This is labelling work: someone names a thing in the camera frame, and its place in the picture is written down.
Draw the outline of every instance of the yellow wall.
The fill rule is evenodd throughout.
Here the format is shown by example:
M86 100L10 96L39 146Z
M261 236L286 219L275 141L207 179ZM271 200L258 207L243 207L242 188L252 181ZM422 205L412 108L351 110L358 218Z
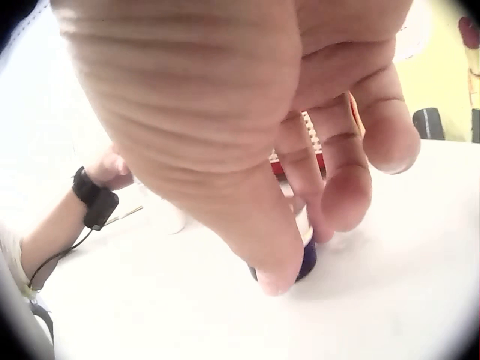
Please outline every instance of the yellow wall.
M423 51L396 64L410 113L438 108L447 140L471 141L467 58L459 9L451 1L430 0L432 28Z

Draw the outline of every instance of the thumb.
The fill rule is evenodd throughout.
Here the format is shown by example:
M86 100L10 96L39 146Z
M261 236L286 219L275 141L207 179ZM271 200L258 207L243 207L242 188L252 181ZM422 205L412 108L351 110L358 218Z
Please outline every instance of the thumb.
M168 193L162 193L160 188L164 186L159 186L159 177L140 176L138 173L147 187L211 228L248 266L255 268L259 285L267 295L280 295L293 285L303 259L303 243L268 162L241 172L204 174L202 181L189 182L188 196L187 184L182 181L171 181Z
M121 156L117 157L117 160L115 162L117 171L120 175L127 175L130 170L128 169L127 163Z

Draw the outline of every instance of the sleeve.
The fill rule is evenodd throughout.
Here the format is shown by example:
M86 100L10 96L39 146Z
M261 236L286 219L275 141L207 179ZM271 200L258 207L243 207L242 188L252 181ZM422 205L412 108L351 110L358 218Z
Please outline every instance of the sleeve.
M9 230L0 222L0 252L22 295L32 299L35 292L28 287L28 278L22 267L22 237Z

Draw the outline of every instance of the black wrist strap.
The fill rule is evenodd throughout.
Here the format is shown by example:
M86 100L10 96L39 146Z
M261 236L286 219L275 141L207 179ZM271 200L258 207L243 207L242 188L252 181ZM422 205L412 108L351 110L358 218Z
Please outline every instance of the black wrist strap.
M87 205L88 209L93 206L95 199L100 194L100 188L90 180L84 167L79 168L75 173L72 190L80 201Z

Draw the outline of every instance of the white container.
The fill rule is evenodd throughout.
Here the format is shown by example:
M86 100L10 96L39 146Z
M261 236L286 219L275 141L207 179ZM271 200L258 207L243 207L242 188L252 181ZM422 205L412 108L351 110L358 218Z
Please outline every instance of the white container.
M183 211L149 190L137 178L134 178L134 183L143 197L144 211L147 212L152 224L169 235L175 234L185 227L187 216Z

